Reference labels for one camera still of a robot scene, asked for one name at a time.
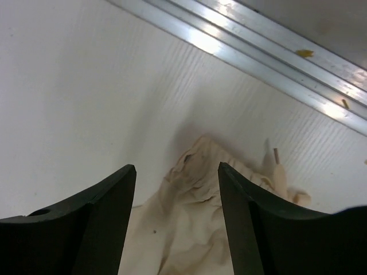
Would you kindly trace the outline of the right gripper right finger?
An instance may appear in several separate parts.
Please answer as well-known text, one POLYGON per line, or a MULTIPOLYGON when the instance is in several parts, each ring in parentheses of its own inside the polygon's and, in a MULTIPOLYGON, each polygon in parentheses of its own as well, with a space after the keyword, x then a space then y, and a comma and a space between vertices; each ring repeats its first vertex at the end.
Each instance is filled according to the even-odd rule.
POLYGON ((366 273, 366 207, 326 214, 297 206, 227 163, 218 179, 235 274, 366 273))

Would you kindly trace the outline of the beige trousers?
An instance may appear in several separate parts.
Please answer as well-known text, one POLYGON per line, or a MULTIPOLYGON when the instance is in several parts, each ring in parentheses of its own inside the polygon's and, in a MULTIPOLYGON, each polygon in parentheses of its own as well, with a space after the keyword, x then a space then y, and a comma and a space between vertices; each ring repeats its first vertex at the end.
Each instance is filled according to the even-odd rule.
POLYGON ((218 166, 229 163, 277 194, 285 181, 248 168, 207 136, 178 159, 158 191, 130 215, 120 274, 232 274, 218 166))

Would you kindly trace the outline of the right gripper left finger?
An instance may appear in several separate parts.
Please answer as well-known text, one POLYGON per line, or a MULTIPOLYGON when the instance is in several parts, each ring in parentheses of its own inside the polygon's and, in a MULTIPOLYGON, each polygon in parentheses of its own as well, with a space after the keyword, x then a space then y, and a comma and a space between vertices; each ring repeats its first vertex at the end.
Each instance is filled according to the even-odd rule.
POLYGON ((136 169, 27 216, 1 220, 1 274, 117 274, 130 219, 136 169))

